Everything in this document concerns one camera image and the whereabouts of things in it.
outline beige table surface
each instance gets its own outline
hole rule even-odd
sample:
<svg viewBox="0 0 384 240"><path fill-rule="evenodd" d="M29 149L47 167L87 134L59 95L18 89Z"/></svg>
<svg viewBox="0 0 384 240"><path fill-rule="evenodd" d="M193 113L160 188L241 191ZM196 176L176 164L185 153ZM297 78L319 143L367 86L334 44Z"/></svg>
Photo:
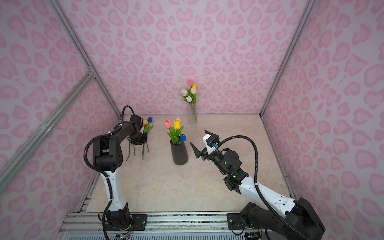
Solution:
<svg viewBox="0 0 384 240"><path fill-rule="evenodd" d="M136 156L128 156L129 142L124 140L121 149L124 163L121 166L122 189L131 212L194 212L194 211L240 211L252 199L229 191L218 168L211 161L196 159L189 142L201 150L205 146L204 130L218 134L220 140L233 135L245 135L255 142L258 155L258 182L270 189L289 196L286 184L272 151L259 115L202 115L196 125L187 124L181 116L183 133L187 136L186 146L189 160L178 166L173 163L170 139L166 134L164 121L172 122L177 116L153 116L154 127L148 136L148 154L145 147L142 160L142 146L136 145ZM237 152L241 168L253 177L255 154L252 145L245 139L234 139L221 147ZM107 196L100 177L93 192L87 212L101 212L107 204Z"/></svg>

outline blue tulip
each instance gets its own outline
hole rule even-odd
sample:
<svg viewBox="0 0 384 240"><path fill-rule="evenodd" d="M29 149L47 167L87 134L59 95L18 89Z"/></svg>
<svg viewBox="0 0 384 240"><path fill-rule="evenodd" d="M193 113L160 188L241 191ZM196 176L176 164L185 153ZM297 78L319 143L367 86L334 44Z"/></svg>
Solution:
<svg viewBox="0 0 384 240"><path fill-rule="evenodd" d="M182 142L185 142L187 140L187 136L186 135L181 135L180 136L180 141L182 141Z"/></svg>

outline wall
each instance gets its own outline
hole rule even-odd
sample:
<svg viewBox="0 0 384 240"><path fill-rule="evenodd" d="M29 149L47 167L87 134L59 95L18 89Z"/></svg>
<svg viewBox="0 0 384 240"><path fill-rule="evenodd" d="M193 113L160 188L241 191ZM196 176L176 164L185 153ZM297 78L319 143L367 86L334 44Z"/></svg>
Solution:
<svg viewBox="0 0 384 240"><path fill-rule="evenodd" d="M138 114L259 113L306 0L62 0L114 100Z"/></svg>
<svg viewBox="0 0 384 240"><path fill-rule="evenodd" d="M0 173L85 75L44 0L0 3Z"/></svg>
<svg viewBox="0 0 384 240"><path fill-rule="evenodd" d="M91 82L0 196L0 239L54 239L73 212L92 170L85 145L111 130L117 119ZM92 159L92 147L88 157Z"/></svg>
<svg viewBox="0 0 384 240"><path fill-rule="evenodd" d="M384 2L323 0L266 124L323 239L384 238Z"/></svg>

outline pink wall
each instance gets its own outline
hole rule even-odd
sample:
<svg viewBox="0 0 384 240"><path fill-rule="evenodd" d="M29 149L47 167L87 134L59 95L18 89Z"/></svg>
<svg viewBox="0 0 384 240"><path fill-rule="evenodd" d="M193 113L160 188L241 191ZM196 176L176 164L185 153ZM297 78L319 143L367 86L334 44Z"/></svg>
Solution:
<svg viewBox="0 0 384 240"><path fill-rule="evenodd" d="M384 2L320 2L266 123L323 239L384 238Z"/></svg>
<svg viewBox="0 0 384 240"><path fill-rule="evenodd" d="M91 82L0 196L0 239L54 239L91 176L83 160L85 145L116 122Z"/></svg>
<svg viewBox="0 0 384 240"><path fill-rule="evenodd" d="M0 172L84 76L44 0L0 3Z"/></svg>
<svg viewBox="0 0 384 240"><path fill-rule="evenodd" d="M258 113L306 0L62 0L119 108Z"/></svg>

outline diagonal metal beam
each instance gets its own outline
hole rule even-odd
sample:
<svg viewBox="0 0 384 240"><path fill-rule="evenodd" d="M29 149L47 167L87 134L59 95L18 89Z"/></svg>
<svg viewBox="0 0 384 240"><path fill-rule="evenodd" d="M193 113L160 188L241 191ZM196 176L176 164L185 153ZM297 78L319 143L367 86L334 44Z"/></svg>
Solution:
<svg viewBox="0 0 384 240"><path fill-rule="evenodd" d="M306 5L304 7L303 14L301 15L301 17L299 19L299 22L296 26L295 32L293 33L292 39L288 45L287 51L285 52L283 60L279 66L279 69L277 70L276 77L273 80L272 87L268 92L265 103L264 103L262 110L260 112L261 118L263 118L264 114L266 113L266 111L268 109L270 102L272 101L272 97L275 93L277 84L281 81L281 79L284 75L283 73L284 73L286 67L288 66L288 63L289 63L289 61L290 61L290 59L291 59L291 57L295 51L296 46L299 44L301 36L303 35L305 28L306 28L312 14L315 11L316 5L318 2L319 2L318 0L308 0L308 2L306 3Z"/></svg>
<svg viewBox="0 0 384 240"><path fill-rule="evenodd" d="M80 41L80 38L76 34L75 30L72 27L72 24L66 15L62 5L58 0L47 0L49 5L51 6L53 12L55 13L56 17L60 21L61 25L63 26L65 32L67 33L68 37L71 39L74 47L77 49L80 57L84 61L84 63L87 65L88 69L90 71L93 71L96 75L96 83L98 84L102 94L104 95L105 99L107 100L108 104L113 109L116 116L120 119L121 113L119 108L117 107L115 101L113 100L112 96L108 92L107 88L105 87L103 81L101 80L100 75L98 74L96 68L94 67L91 58L89 57L87 51L85 50L85 47Z"/></svg>
<svg viewBox="0 0 384 240"><path fill-rule="evenodd" d="M68 109L77 100L88 84L95 78L92 72L87 73L84 78L73 88L55 111L36 130L35 134L28 140L25 146L11 159L6 169L0 174L0 194L5 190L12 179L19 173L36 149L43 143L45 138L59 123Z"/></svg>

